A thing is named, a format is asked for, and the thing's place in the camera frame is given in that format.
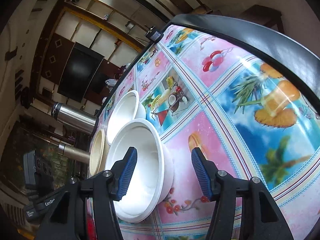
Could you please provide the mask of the black wall television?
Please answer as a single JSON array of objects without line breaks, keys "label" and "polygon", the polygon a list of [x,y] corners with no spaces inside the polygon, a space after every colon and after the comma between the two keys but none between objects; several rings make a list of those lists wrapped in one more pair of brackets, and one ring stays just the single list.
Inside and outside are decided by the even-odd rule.
[{"label": "black wall television", "polygon": [[57,93],[81,102],[104,56],[75,42],[63,69]]}]

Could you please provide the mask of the white foam bowl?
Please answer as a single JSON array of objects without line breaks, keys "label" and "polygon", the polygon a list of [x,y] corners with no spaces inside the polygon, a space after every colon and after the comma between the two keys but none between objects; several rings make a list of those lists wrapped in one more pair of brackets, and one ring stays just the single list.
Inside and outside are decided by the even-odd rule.
[{"label": "white foam bowl", "polygon": [[129,188],[122,200],[114,202],[118,218],[128,223],[146,219],[168,195],[173,179],[172,157],[154,126],[135,119],[120,129],[106,157],[105,168],[123,159],[129,147],[137,150],[137,163]]},{"label": "white foam bowl", "polygon": [[136,90],[127,92],[116,104],[107,124],[106,139],[112,145],[118,132],[134,119],[145,119],[146,110]]}]

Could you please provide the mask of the large steel thermos flask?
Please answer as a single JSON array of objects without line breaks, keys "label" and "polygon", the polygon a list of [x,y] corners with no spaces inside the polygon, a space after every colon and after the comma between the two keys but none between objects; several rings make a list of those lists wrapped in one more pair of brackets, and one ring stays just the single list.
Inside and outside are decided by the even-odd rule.
[{"label": "large steel thermos flask", "polygon": [[70,105],[56,102],[51,116],[58,122],[77,131],[91,135],[96,127],[97,118]]}]

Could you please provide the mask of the slim steel thermos bottle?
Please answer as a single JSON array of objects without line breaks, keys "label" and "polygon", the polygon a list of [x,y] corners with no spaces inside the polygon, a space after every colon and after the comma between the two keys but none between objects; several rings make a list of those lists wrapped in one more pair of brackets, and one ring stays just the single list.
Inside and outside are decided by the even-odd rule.
[{"label": "slim steel thermos bottle", "polygon": [[79,161],[81,163],[89,164],[90,153],[81,149],[59,143],[58,152],[68,159]]}]

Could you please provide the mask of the beige ribbed paper bowl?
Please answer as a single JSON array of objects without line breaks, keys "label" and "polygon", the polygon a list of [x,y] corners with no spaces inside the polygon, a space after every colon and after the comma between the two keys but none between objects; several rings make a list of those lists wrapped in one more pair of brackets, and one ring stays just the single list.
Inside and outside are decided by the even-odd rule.
[{"label": "beige ribbed paper bowl", "polygon": [[104,129],[99,129],[94,136],[90,151],[89,174],[91,176],[104,170],[109,148]]}]

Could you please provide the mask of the small black blue box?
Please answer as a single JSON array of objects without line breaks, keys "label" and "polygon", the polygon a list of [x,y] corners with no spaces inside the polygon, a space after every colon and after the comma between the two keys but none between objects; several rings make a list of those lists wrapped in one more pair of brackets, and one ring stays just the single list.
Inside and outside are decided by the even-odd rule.
[{"label": "small black blue box", "polygon": [[158,30],[155,26],[149,28],[148,31],[145,33],[145,37],[154,43],[159,42],[163,36],[163,32]]}]

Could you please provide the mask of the colourful patterned tablecloth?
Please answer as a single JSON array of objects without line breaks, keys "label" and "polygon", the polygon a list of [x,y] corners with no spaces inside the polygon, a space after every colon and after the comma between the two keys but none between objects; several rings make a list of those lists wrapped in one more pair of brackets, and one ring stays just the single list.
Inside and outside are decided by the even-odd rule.
[{"label": "colourful patterned tablecloth", "polygon": [[284,74],[231,42],[170,25],[102,107],[100,128],[133,89],[171,154],[174,180],[146,220],[119,223],[125,239],[205,238],[214,204],[195,177],[195,147],[232,176],[259,177],[294,239],[315,231],[319,113]]}]

